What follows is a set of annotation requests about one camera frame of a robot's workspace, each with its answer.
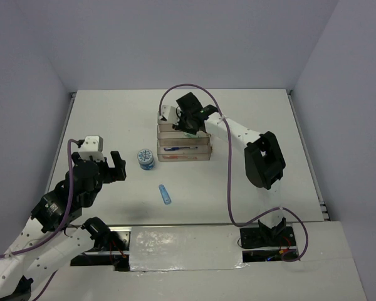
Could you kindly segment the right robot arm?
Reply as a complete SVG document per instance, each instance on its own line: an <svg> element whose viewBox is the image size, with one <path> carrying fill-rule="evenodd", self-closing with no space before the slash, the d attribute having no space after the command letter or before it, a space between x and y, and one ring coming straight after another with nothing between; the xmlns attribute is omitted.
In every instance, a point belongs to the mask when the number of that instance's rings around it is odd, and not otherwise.
<svg viewBox="0 0 376 301"><path fill-rule="evenodd" d="M227 211L234 226L245 227L257 223L261 241L274 245L286 228L286 218L274 195L283 178L286 162L274 133L260 133L233 121L222 113L219 104L203 106L191 92L176 100L177 106L159 107L159 119L170 122L177 131L188 134L204 132L223 140L227 155ZM237 222L232 213L232 150L244 157L244 171L256 188L265 210L247 222Z"/></svg>

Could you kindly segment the red pen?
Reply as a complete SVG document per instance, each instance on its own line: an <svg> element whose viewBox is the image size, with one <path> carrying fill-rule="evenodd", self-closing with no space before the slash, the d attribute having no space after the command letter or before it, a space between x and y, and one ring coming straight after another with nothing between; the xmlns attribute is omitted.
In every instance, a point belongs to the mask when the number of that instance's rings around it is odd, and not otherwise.
<svg viewBox="0 0 376 301"><path fill-rule="evenodd" d="M197 156L183 156L183 155L162 155L161 158L165 161L195 161Z"/></svg>

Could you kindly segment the blue jar left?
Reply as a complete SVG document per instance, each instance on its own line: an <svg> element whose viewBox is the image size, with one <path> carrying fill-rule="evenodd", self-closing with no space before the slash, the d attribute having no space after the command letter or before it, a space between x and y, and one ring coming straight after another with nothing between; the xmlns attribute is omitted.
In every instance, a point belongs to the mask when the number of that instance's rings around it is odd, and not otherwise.
<svg viewBox="0 0 376 301"><path fill-rule="evenodd" d="M153 169L155 166L154 155L150 149L142 149L138 151L137 160L138 160L139 166L143 170L148 171L148 170Z"/></svg>

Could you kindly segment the blue correction tape case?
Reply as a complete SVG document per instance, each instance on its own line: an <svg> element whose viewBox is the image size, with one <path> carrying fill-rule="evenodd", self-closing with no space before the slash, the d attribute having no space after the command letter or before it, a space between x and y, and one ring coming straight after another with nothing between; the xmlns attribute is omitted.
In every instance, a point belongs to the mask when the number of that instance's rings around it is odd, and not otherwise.
<svg viewBox="0 0 376 301"><path fill-rule="evenodd" d="M160 191L160 195L163 199L164 204L165 205L170 204L172 202L172 200L170 198L168 191L166 190L166 188L163 184L159 185L159 191Z"/></svg>

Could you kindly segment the green correction tape case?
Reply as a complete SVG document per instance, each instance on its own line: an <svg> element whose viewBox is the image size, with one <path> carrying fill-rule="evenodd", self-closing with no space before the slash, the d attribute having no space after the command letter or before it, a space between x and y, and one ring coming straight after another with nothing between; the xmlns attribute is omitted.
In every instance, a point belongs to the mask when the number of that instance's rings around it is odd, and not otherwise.
<svg viewBox="0 0 376 301"><path fill-rule="evenodd" d="M190 139L200 138L199 135L194 135L194 134L189 134L189 133L184 133L184 137L187 137L187 138L190 138Z"/></svg>

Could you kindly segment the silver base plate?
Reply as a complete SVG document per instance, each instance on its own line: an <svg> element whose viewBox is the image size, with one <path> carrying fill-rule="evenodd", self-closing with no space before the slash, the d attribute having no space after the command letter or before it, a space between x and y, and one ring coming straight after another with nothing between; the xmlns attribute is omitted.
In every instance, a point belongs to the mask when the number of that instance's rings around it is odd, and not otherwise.
<svg viewBox="0 0 376 301"><path fill-rule="evenodd" d="M133 227L117 234L124 239L124 246L91 249L72 259L70 265L111 267L118 272L185 272L233 270L298 256L292 227L271 242L262 239L257 227Z"/></svg>

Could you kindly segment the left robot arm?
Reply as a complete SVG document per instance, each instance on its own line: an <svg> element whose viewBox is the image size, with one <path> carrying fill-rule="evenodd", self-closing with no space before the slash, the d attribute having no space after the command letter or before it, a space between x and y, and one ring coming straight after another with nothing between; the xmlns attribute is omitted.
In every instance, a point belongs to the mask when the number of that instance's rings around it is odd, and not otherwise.
<svg viewBox="0 0 376 301"><path fill-rule="evenodd" d="M107 160L70 155L73 170L34 207L19 236L0 258L0 300L29 300L45 278L81 253L90 250L115 251L121 255L127 242L100 218L88 218L74 232L65 229L93 205L104 184L124 181L126 162L117 151Z"/></svg>

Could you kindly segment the clear tiered organizer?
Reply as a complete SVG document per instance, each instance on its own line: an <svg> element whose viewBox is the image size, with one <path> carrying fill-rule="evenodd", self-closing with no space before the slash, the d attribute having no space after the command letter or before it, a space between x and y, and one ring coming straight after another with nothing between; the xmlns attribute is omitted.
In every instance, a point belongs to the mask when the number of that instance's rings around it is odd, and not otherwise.
<svg viewBox="0 0 376 301"><path fill-rule="evenodd" d="M173 128L173 124L158 124L157 121L157 158L160 162L178 162L165 161L161 158L162 155L183 155L183 156L197 156L195 161L209 161L212 154L211 136L204 132L198 132L200 138L190 139L184 137L184 133ZM194 150L178 150L178 151L164 151L164 147L182 147L182 146L196 146L198 149Z"/></svg>

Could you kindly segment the blue pen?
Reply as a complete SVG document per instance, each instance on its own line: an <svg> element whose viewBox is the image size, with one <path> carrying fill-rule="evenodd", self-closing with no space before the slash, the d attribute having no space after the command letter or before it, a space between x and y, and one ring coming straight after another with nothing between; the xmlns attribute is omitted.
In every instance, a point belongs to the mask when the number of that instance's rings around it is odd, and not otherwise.
<svg viewBox="0 0 376 301"><path fill-rule="evenodd" d="M198 149L196 146L182 146L182 147L164 147L163 150L170 152L170 151L182 151L182 150L194 150Z"/></svg>

